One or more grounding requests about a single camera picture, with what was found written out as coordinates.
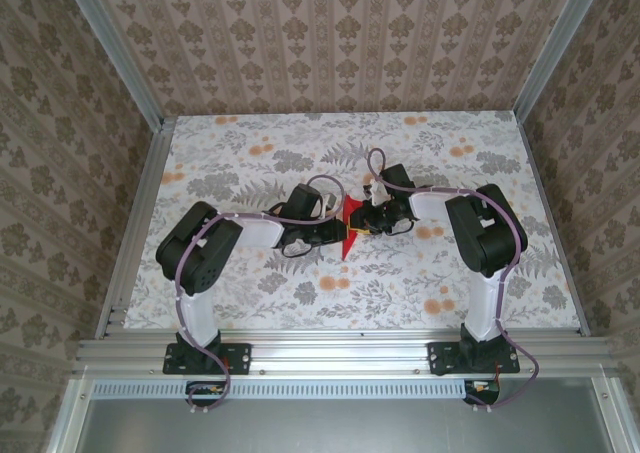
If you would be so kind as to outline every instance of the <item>black bracket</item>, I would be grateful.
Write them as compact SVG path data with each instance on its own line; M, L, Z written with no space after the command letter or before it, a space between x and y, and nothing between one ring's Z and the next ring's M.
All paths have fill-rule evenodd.
M476 341L461 327L460 341L438 341L427 344L429 368L434 375L460 373L519 373L518 352L502 336L489 341Z
M165 375L221 375L222 370L209 356L196 350L176 333L177 343L167 346L162 372ZM231 375L248 375L251 368L250 343L221 343L220 334L206 347L215 354Z

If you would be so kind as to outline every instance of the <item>patterned wallpaper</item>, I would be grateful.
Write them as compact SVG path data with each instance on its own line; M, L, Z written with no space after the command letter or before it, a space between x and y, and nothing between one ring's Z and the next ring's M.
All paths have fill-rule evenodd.
M45 444L149 135L73 0L0 0L1 451Z
M511 109L566 0L102 0L164 114Z
M595 0L525 129L590 325L640 411L640 0Z

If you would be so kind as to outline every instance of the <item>gray leaf pattern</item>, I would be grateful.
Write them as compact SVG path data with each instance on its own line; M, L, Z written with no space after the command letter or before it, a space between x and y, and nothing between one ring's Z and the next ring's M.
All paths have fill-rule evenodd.
M264 211L321 173L335 175L349 195L363 199L362 186L371 179L365 155L378 146L388 165L403 163L418 185L499 185L522 215L530 244L507 286L506 325L577 327L513 114L426 115L179 118L125 326L176 328L173 285L154 255L193 203L203 200L227 212ZM373 162L379 167L378 158ZM338 194L328 181L313 186ZM5 236L7 247L27 254L19 231ZM469 275L450 225L424 218L405 235L358 236L346 261L339 244L301 258L236 248L213 286L214 314L222 328L457 328L471 294Z

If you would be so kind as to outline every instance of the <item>table surface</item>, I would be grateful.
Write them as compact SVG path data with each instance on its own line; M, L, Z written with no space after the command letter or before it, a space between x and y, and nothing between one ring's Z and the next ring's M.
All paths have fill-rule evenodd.
M255 212L284 201L299 182L326 173L354 198L368 183L365 153L380 147L416 184L478 188L495 183L529 237L511 275L507 327L578 328L520 131L511 112L335 113L180 117L156 199L127 328L177 328L175 289L155 262L160 241L203 200L219 211ZM330 182L314 185L337 193ZM396 237L359 236L286 259L237 248L213 286L221 328L458 328L469 270L451 228L423 219Z

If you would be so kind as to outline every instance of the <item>purple cable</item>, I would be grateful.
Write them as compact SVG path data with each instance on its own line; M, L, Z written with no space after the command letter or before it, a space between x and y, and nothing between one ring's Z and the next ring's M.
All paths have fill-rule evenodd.
M294 225L318 225L320 223L324 223L326 221L332 220L333 218L335 218L338 215L338 213L340 213L340 211L342 211L342 208L344 206L344 202L345 202L345 199L346 199L346 193L344 191L344 187L342 186L342 183L340 183L333 176L329 176L329 175L316 175L316 176L312 177L309 181L307 181L307 185L310 185L313 181L319 180L319 179L331 180L336 185L338 185L338 188L340 188L340 195L341 195L340 204L338 205L338 208L336 208L336 210L334 212L332 212L330 215L327 215L325 218L319 218L319 219L316 219L316 220L290 220L288 218L279 218L277 216L271 216L271 215L268 215L266 213L220 213L217 216L211 218L204 225L202 225L202 228L200 229L200 231L191 239L191 243L189 243L189 246L187 246L187 249L182 254L182 257L180 258L180 261L178 262L178 267L176 268L176 276L175 276L175 280L174 280L175 281L175 285L176 285L176 311L178 313L178 321L180 322L180 327L182 329L182 334L186 337L187 341L196 350L198 350L200 353L203 353L204 355L208 356L209 358L211 358L213 361L216 362L216 364L222 370L222 373L224 374L224 378L225 378L225 387L224 387L224 390L222 391L222 393L220 394L220 397L218 399L216 399L211 405L209 405L207 407L200 408L200 407L196 406L193 403L193 394L194 394L194 392L196 390L202 389L202 388L204 388L205 386L208 386L208 385L206 385L206 384L195 384L195 385L193 385L191 387L191 389L189 390L189 394L188 394L188 398L187 398L187 402L189 403L189 406L191 406L192 411L195 411L193 409L196 409L196 408L200 408L201 410L205 410L205 408L206 408L207 411L209 409L217 408L220 405L220 403L222 402L222 400L224 400L227 397L227 395L229 394L229 390L230 390L230 387L231 387L231 375L229 374L229 370L224 365L224 363L222 363L222 361L220 361L220 358L218 358L216 355L214 355L213 353L211 353L210 351L208 351L207 349L202 347L195 340L195 338L193 338L193 336L189 332L189 329L187 328L187 324L186 324L186 322L184 320L184 315L182 314L182 308L180 308L180 299L182 298L182 295L184 294L184 290L182 288L180 288L180 278L182 277L182 270L184 269L184 265L187 262L187 258L189 258L189 255L191 254L193 249L196 247L196 244L198 243L198 241L200 241L204 237L204 235L207 233L207 231L209 231L209 229L211 229L211 227L213 225L215 225L218 221L220 221L223 218L264 219L264 220L277 221L278 223L289 223L289 224L294 224Z
M501 406L508 405L509 403L511 403L512 401L514 401L518 397L520 397L525 392L525 390L536 379L536 377L538 376L538 373L540 372L540 365L538 364L538 361L535 359L535 357L509 337L507 332L502 327L502 323L500 321L500 316L502 314L502 303L503 303L503 300L504 300L505 280L507 278L507 275L511 272L511 270L513 270L513 268L515 268L515 266L518 264L518 261L520 260L520 254L522 253L522 242L520 241L520 235L518 234L518 230L516 228L515 223L509 217L509 214L500 205L498 205L495 201L493 201L488 196L483 195L482 193L478 193L477 191L474 191L474 190L470 190L470 189L467 189L467 188L445 188L445 187L437 187L437 186L429 186L429 187L426 187L426 188L405 188L405 187L402 187L402 186L393 185L393 184L383 180L380 177L380 175L375 172L375 170L373 169L373 165L371 164L371 157L376 152L380 153L380 155L382 156L382 168L381 168L381 170L384 170L384 168L386 166L387 158L386 158L386 155L384 154L384 151L382 151L382 149L380 149L380 148L372 148L369 151L369 154L367 155L367 166L369 167L369 171L371 172L371 174L373 175L375 180L378 181L379 183L382 183L383 185L388 186L390 188L393 188L395 190L406 191L406 192L409 192L409 193L418 193L418 192L460 193L460 194L464 194L464 195L475 196L476 198L480 198L481 200L483 200L487 204L491 205L498 212L498 214L504 219L504 221L507 223L507 226L511 230L511 233L513 234L513 239L514 239L514 242L515 242L515 245L516 245L516 251L515 251L515 254L513 255L513 259L511 260L511 263L509 263L507 265L507 267L502 271L502 274L500 275L500 283L498 285L498 301L497 301L497 305L496 305L495 321L496 321L496 326L498 327L498 330L500 331L500 334L507 341L507 343L509 343L516 350L518 350L524 356L529 358L529 360L531 360L531 362L533 363L533 367L534 367L533 373L532 373L531 377L529 377L529 379L526 381L526 383L524 385L522 385L522 387L520 387L520 389L518 391L516 391L513 395L511 395L509 398L507 398L505 400L498 401L497 403L494 403L493 405L487 405L486 403L484 403L479 398L476 398L473 395L467 394L467 397L471 398L472 400L477 402L480 406L483 406L483 407L485 407L487 409L488 408L499 408Z

